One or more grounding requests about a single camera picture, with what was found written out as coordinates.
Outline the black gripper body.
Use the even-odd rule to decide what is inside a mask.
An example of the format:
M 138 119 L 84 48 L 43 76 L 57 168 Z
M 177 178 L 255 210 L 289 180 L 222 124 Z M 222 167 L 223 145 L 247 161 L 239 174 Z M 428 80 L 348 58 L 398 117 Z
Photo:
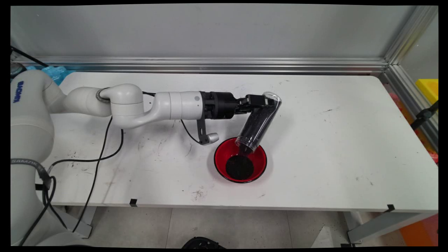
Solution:
M 201 119 L 231 119 L 242 114 L 238 109 L 239 100 L 230 92 L 200 92 L 203 101 Z

